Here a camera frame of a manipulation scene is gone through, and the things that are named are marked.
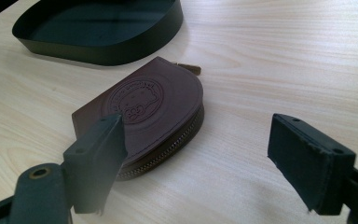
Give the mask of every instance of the embossed circular stamp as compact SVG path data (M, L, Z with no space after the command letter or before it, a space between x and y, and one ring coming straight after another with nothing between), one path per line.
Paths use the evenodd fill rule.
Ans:
M124 123L139 123L159 109L163 100L162 93L162 88L156 80L132 80L112 92L108 100L108 111L122 113Z

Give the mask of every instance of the black tray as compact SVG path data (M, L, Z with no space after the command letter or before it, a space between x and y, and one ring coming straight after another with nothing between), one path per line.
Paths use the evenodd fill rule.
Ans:
M12 32L36 54L118 65L162 48L182 22L179 0L41 0Z

